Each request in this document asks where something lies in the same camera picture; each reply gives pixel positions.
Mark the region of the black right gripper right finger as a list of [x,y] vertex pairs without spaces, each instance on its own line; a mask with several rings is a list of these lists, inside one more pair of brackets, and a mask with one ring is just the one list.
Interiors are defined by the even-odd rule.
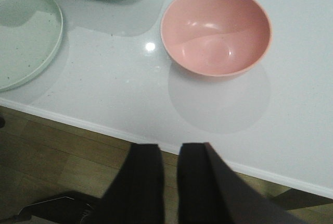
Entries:
[[209,143],[184,143],[177,164],[179,223],[303,223],[237,176]]

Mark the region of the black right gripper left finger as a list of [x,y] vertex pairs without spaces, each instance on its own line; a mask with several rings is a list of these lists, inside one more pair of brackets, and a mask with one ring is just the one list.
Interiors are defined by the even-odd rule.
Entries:
[[164,223],[164,170],[157,144],[133,144],[97,207],[98,223]]

